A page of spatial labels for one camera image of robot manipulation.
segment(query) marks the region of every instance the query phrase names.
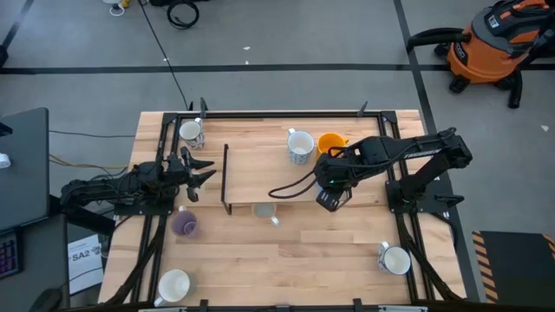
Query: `black cable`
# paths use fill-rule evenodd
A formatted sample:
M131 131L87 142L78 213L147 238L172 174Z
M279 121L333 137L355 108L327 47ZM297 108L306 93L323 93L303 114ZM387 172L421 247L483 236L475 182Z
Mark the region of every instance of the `black cable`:
M289 199L289 198L295 198L299 195L302 195L302 194L306 193L317 182L317 177L314 178L314 180L312 182L310 182L310 184L308 186L306 186L303 190L301 190L299 192L296 192L295 194L283 195L283 196L272 194L273 192L282 191L282 190L288 189L290 187L293 187L295 185L298 185L299 183L305 181L312 173L314 173L314 170L312 170L311 172L308 172L304 177L302 177L297 182L291 183L291 184L286 185L286 186L278 187L278 188L275 188L275 189L269 191L268 196L270 196L271 198L276 198L276 199Z
M175 9L175 7L180 4L184 4L194 10L194 19L192 22L190 23L182 22L179 17L172 15L172 10ZM193 1L176 0L171 2L170 5L167 7L166 16L167 16L167 20L170 22L170 25L172 25L172 27L174 27L175 29L189 29L199 21L199 8L195 3L193 3Z
M449 226L451 227L451 233L453 233L453 246L456 249L457 245L459 244L459 236L457 234L457 226L448 218L443 217L443 215L441 215L438 212L432 212L431 213L432 216L438 218L439 220L445 222L446 224L449 224Z
M127 216L125 218L123 218L121 220L121 222L119 222L118 224L115 225L114 227L114 231L117 230L118 227L120 227L120 225L124 224L126 221L128 221L132 216Z
M67 135L81 135L87 136L91 138L101 138L101 139L113 139L113 138L134 138L134 135L96 135L96 134L89 134L89 133L71 133L65 131L57 131L57 130L49 130L50 133L58 133L58 134L67 134Z
M164 56L164 59L167 62L167 66L170 68L170 73L172 73L172 77L173 77L173 80L175 81L175 84L177 85L177 89L181 93L181 98L183 98L183 102L185 103L185 108L188 109L189 104L187 104L185 94L183 94L183 90L181 89L180 83L177 81L177 78L175 77L175 73L173 72L173 67L172 67L172 64L170 63L170 59L167 57L166 51L164 51L164 48L162 48L162 44L160 43L160 40L158 39L158 36L156 35L156 32L154 32L154 27L150 23L150 20L148 19L147 12L145 11L145 5L141 1L139 1L139 4L140 4L140 8L142 9L142 14L144 14L145 19L147 19L148 27L153 32L154 39L156 39L156 43L158 43L158 46L160 47L160 51L162 51L162 55Z

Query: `wooden table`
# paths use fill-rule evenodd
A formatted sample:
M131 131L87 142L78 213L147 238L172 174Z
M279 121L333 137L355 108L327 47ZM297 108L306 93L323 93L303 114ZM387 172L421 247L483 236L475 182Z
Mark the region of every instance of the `wooden table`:
M396 113L402 138L424 134L418 111ZM155 159L162 115L162 112L141 114L131 164ZM315 202L278 203L279 227L252 216L249 205L234 205L231 216L225 213L220 202L224 144L230 147L229 166L237 161L234 155L253 148L276 152L275 157L287 157L285 144L290 127L314 137L337 132L352 143L378 135L377 122L374 125L368 119L357 118L205 120L206 146L192 154L196 159L215 161L215 165L206 169L218 172L198 190L199 202L190 203L186 192L181 192L175 201L175 208L186 205L195 213L200 235L196 239L176 237L166 229L160 266L160 276L170 269L182 269L196 283L179 305L198 306L200 299L208 299L212 306L344 305L352 304L353 298L361 298L364 304L409 303L405 276L379 271L376 263L381 241L399 244L395 217L387 207L385 173L363 181L351 201L335 213ZM168 134L166 155L171 138ZM415 172L426 161L410 160L409 171ZM300 173L310 169L299 167ZM400 177L398 168L395 170L396 177ZM264 173L250 175L255 180L260 176L264 177ZM227 181L226 189L231 190L228 196L233 198L234 184L245 181L235 175ZM256 190L264 196L269 191L265 188ZM429 262L455 293L465 296L448 226L426 214L419 217ZM405 219L410 230L408 218ZM111 297L133 268L143 222L142 216L132 217L114 234L99 302ZM424 298L420 269L414 260L413 268L419 296ZM147 298L149 277L147 267L141 287L143 300Z

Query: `keyboard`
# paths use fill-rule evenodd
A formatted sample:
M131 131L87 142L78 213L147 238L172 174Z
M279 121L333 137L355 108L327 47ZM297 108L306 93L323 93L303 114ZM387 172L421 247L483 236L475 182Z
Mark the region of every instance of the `keyboard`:
M0 279L12 276L23 270L22 246L18 231L0 234Z

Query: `orange mug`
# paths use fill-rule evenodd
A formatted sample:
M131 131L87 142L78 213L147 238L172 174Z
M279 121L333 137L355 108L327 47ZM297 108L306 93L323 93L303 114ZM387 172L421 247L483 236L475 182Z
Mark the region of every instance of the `orange mug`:
M318 151L317 157L320 157L322 153L327 153L330 147L346 147L349 143L349 139L342 137L337 133L324 133L318 139ZM332 150L331 155L335 156L339 153L337 150Z

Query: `yellow black warning tape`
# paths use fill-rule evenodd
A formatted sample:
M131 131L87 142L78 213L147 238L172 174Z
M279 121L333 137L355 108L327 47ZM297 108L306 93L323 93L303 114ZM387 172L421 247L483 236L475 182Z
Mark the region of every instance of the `yellow black warning tape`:
M478 266L480 267L482 283L484 284L484 290L486 291L486 300L488 303L497 303L497 290L495 290L492 268L490 267L489 260L487 259L487 250L484 238L479 231L473 231L472 240L474 241L474 249L476 250L476 257L478 258Z
M549 249L552 250L553 260L555 260L555 240L549 237L549 235L546 235L546 234L542 234L542 235L544 236L545 239L547 239L547 244L549 245Z

